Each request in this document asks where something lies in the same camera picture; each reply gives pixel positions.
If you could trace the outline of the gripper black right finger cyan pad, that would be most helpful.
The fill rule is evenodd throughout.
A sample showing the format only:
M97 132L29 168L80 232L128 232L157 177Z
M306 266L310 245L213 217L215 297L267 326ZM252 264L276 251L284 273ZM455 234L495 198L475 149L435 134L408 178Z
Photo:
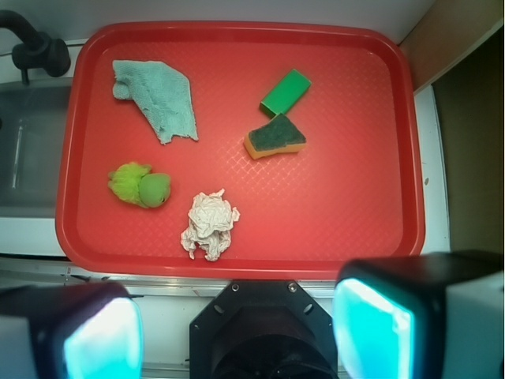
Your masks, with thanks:
M504 257L465 250L355 259L333 296L352 378L501 378Z

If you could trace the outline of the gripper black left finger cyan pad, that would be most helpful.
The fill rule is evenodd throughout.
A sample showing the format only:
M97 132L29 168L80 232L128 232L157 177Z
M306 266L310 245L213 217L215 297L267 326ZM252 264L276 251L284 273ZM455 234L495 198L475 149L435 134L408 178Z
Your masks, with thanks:
M139 378L138 305L117 283L1 291L3 378Z

